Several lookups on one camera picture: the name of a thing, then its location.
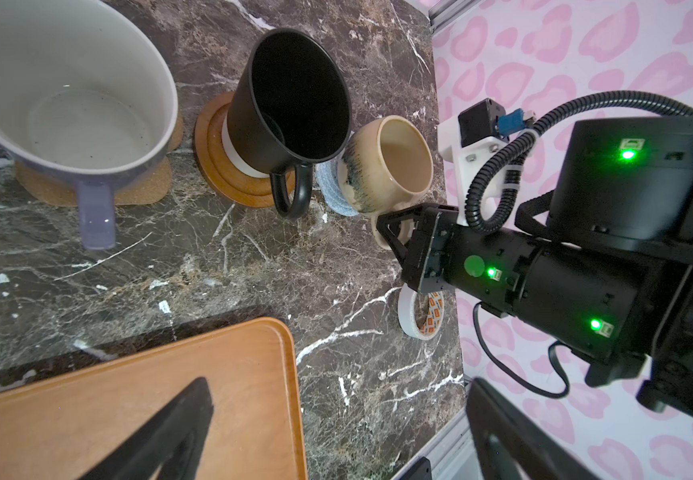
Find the white mug purple handle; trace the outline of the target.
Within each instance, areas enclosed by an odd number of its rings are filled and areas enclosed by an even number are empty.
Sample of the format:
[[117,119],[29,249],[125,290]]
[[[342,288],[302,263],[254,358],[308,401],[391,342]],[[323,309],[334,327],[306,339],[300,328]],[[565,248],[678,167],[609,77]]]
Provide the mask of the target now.
[[166,61],[102,1],[0,1],[0,146],[74,190],[85,248],[116,243],[116,192],[166,157]]

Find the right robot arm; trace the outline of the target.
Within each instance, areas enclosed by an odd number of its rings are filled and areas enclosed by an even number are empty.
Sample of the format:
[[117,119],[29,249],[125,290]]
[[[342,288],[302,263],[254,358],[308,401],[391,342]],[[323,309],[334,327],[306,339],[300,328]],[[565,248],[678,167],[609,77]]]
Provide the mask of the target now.
[[693,117],[578,122],[557,187],[513,229],[480,234],[454,206],[380,216],[419,293],[458,289],[589,364],[588,386],[637,377],[637,398],[693,418]]

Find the black mug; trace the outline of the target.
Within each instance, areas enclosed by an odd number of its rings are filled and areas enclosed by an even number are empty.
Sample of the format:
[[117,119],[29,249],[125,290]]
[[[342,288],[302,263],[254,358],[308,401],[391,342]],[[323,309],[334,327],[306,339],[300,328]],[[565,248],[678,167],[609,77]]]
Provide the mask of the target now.
[[340,68],[304,32],[278,28],[254,48],[222,126],[222,146],[244,175],[270,180],[278,214],[308,211],[314,168],[344,150],[352,104]]

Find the beige ceramic mug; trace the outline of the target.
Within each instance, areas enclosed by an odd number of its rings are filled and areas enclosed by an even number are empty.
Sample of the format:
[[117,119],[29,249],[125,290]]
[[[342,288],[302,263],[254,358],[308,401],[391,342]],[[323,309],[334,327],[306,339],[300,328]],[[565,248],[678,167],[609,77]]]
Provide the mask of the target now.
[[356,212],[367,216],[376,244],[390,245],[378,232],[378,217],[410,207],[430,190],[432,152],[408,119],[390,115],[357,131],[338,160],[340,192]]

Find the brown wooden round coaster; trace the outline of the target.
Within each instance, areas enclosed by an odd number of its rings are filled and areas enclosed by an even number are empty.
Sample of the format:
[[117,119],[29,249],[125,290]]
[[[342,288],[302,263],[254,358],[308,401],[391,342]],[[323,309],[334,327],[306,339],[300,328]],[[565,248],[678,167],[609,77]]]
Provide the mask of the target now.
[[196,120],[194,149],[206,182],[226,198],[252,208],[274,206],[272,176],[288,194],[296,191],[296,156],[264,122],[248,89],[210,100]]

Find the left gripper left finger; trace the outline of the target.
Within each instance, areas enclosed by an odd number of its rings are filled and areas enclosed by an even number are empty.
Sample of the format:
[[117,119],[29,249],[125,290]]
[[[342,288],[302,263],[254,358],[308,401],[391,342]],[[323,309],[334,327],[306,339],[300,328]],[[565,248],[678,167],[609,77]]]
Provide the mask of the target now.
[[84,479],[194,479],[214,414],[208,380],[196,378]]

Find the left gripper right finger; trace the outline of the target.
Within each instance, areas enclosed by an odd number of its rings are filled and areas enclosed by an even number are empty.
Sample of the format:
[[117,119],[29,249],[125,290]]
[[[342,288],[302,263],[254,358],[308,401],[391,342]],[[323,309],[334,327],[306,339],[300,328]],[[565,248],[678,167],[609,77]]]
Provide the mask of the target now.
[[483,378],[471,383],[466,414],[485,479],[596,477]]

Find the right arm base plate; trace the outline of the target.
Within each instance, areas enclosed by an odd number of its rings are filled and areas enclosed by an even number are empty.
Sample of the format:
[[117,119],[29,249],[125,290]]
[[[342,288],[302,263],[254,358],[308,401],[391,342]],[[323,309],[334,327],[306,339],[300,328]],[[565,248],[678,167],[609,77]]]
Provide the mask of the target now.
[[432,480],[432,465],[426,457],[420,457],[416,462],[408,467],[402,474],[397,476],[398,480]]

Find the grey knitted round coaster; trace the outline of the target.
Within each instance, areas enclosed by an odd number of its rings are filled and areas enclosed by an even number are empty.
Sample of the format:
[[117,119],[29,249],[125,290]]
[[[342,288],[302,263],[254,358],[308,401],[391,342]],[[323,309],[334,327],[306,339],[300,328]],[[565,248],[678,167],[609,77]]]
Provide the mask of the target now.
[[324,202],[336,214],[344,217],[359,215],[359,212],[350,206],[350,203],[342,195],[342,190],[340,190],[340,184],[338,184],[338,158],[319,163],[316,166],[316,180],[318,180],[320,191],[324,195]]

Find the cork paw-shaped coaster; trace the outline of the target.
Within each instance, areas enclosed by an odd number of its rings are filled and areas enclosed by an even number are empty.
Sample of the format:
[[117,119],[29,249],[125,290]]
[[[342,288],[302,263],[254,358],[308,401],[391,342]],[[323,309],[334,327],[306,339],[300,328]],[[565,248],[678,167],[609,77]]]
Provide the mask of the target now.
[[[178,112],[176,126],[166,146],[166,155],[182,144],[182,138],[184,116]],[[56,207],[78,208],[78,183],[69,177],[51,176],[46,170],[20,160],[14,162],[14,174],[18,183],[36,200]],[[170,190],[172,166],[168,156],[164,156],[159,162],[143,165],[140,170],[133,169],[118,175],[81,175],[78,179],[110,182],[116,206],[148,205],[162,200]]]

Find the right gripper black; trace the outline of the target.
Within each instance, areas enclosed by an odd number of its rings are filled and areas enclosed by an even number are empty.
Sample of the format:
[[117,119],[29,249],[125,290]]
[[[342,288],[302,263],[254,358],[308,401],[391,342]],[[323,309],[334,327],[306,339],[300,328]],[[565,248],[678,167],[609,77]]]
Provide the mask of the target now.
[[496,316],[516,316],[539,242],[508,229],[481,235],[457,217],[457,208],[422,203],[380,215],[377,230],[412,290],[458,289]]

